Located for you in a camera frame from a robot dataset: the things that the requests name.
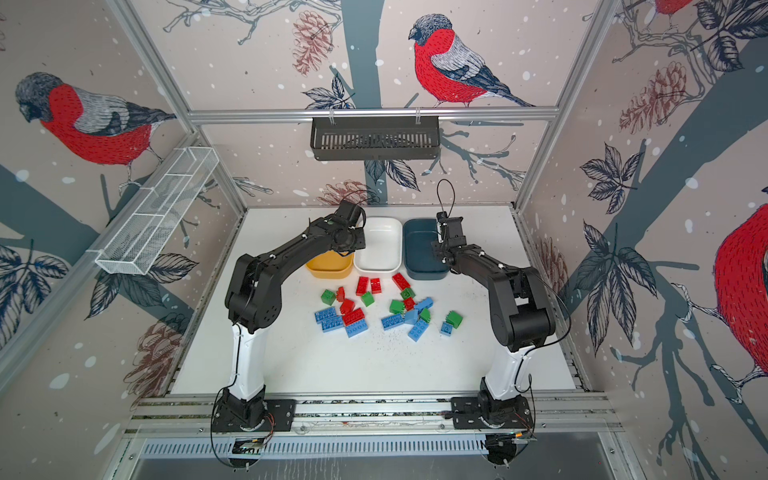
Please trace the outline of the yellow plastic bin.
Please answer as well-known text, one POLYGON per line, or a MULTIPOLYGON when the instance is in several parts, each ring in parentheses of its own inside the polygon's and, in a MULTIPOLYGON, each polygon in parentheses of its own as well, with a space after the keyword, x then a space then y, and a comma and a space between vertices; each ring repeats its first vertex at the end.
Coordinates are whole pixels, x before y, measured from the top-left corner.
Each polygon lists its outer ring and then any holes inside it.
POLYGON ((338 280, 346 278, 354 267, 354 255, 342 256, 335 251, 323 253, 306 263, 311 275, 318 279, 338 280))

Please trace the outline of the dark teal plastic bin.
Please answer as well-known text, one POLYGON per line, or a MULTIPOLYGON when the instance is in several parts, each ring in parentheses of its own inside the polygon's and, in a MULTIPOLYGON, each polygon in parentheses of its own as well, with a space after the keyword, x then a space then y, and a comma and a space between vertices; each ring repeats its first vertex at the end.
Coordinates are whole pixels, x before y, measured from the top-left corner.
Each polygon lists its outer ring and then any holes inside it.
POLYGON ((433 243, 438 240, 437 223, 431 218, 417 218, 403 225, 403 254, 408 276, 413 280, 436 281, 445 278, 449 267, 436 256, 433 243))

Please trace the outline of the white plastic bin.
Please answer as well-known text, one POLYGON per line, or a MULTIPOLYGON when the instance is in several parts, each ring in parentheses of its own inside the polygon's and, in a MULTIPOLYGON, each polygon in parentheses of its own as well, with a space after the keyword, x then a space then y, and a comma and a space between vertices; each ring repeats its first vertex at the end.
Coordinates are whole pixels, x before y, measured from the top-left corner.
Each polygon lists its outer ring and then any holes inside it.
POLYGON ((369 217, 364 227, 366 247, 354 254, 363 275, 394 274, 402 264, 403 225, 391 217, 369 217))

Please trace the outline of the red lego long top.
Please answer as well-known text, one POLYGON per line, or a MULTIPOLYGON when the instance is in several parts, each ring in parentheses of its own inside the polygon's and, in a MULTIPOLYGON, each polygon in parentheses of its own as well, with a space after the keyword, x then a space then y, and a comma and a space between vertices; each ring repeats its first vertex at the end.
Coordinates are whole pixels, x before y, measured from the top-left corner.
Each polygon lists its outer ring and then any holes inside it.
POLYGON ((355 294, 359 297, 364 296, 368 292, 370 279, 367 276, 360 276, 356 285, 355 294))

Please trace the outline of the red lego square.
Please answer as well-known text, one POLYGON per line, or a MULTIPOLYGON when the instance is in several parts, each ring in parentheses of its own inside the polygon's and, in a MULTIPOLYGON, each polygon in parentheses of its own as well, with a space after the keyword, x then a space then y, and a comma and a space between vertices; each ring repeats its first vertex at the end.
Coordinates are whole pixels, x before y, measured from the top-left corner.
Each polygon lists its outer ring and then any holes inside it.
POLYGON ((370 291, 374 295, 381 294, 383 291, 381 279, 380 278, 371 278, 370 279, 370 291))

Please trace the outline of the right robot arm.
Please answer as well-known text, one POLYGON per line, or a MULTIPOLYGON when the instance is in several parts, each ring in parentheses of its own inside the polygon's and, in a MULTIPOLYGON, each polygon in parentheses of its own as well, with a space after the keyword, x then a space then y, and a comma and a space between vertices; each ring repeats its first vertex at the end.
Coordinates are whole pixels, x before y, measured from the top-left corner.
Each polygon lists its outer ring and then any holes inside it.
POLYGON ((547 285, 533 267, 508 265, 466 240, 461 217, 445 211, 436 215, 438 239, 433 250, 451 273, 473 279, 487 291, 489 319, 499 348, 477 395, 478 416, 491 428, 525 417, 525 394, 530 382, 523 371, 534 352, 555 333, 555 319, 547 285))

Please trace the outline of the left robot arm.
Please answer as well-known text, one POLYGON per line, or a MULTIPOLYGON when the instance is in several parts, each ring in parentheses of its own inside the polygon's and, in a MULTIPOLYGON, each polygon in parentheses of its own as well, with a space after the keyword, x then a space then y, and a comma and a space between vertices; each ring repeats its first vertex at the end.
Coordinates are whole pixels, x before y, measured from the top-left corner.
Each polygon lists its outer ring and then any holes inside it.
POLYGON ((223 427, 253 431, 267 419, 262 363, 267 329, 282 309, 282 285, 296 270, 328 251, 349 255, 365 248, 363 207, 347 200, 312 220, 296 237, 258 256, 240 256, 225 307, 232 324, 234 353, 229 384, 217 394, 213 420, 223 427))

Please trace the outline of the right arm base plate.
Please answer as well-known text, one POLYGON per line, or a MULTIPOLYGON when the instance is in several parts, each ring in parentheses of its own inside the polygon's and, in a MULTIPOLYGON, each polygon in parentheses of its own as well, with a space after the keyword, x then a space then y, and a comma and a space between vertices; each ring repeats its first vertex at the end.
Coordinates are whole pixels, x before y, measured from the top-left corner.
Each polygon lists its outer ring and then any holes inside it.
POLYGON ((534 424, 533 411, 522 395, 508 400, 453 397, 445 418, 457 430, 528 430, 534 424))

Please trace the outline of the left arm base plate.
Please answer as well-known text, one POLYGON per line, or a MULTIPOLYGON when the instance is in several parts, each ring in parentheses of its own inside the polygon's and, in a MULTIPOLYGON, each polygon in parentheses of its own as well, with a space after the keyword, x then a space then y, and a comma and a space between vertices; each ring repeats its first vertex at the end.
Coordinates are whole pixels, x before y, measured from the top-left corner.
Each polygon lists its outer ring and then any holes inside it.
POLYGON ((288 432, 297 402, 294 399, 258 399, 243 402, 236 397, 215 403, 213 433, 288 432))

